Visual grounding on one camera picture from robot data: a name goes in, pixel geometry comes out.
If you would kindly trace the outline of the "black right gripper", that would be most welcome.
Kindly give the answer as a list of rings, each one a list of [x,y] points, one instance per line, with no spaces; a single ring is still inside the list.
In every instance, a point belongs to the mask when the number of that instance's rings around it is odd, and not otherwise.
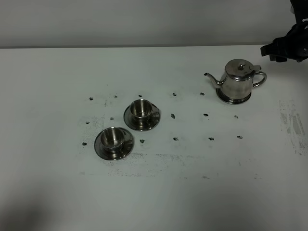
[[[272,43],[260,48],[261,56],[269,56],[278,63],[288,59],[302,62],[308,58],[308,24],[295,24],[284,37],[275,38]]]

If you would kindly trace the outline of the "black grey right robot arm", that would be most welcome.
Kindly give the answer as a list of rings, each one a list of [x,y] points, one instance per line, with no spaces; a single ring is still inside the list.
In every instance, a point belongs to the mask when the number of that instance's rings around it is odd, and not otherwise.
[[[290,59],[302,62],[308,58],[308,2],[292,0],[291,6],[296,24],[285,36],[260,48],[261,56],[268,55],[271,61],[282,63]]]

